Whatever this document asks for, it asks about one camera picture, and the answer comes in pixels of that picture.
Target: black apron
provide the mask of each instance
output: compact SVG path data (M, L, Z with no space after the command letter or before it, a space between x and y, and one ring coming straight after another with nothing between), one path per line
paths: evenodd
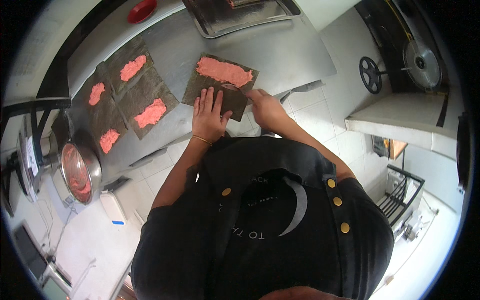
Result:
M243 191L252 178L273 169L288 171L303 186L326 189L337 228L342 296L356 298L355 282L360 282L356 280L360 273L355 268L353 233L349 228L355 207L341 199L335 165L311 146L270 137L222 138L205 155L200 178L205 175L209 178L222 212L216 219L214 263L208 285L215 285L231 229L237 221Z

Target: white plastic container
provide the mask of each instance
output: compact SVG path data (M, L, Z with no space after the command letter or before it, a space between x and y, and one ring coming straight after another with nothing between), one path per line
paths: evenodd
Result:
M117 197L112 192L102 191L100 194L100 201L103 204L103 208L107 212L107 216L112 220L113 224L125 225L127 219L120 206Z

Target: metal tray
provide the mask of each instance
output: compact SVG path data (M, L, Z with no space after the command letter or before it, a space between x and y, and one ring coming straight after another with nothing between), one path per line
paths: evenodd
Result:
M227 0L182 0L206 38L215 38L246 27L301 17L294 0L261 0L232 9Z

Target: spoon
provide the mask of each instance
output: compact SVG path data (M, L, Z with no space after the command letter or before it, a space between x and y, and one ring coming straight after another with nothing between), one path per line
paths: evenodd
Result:
M241 92L242 94L244 94L245 96L247 96L247 92L241 88L239 88L238 86L234 85L234 84L222 84L222 87L228 89L228 90L231 90L231 91L235 91L235 92Z

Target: crescent moon graphic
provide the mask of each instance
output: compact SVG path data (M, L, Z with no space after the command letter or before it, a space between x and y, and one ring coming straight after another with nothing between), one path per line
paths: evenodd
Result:
M305 189L301 184L296 181L290 180L286 176L283 178L283 180L295 192L295 195L297 196L297 208L295 209L295 213L293 214L293 219L290 222L290 225L279 235L279 237L291 232L298 226L298 224L300 224L300 222L303 220L303 217L305 216L308 204L307 193L305 192Z

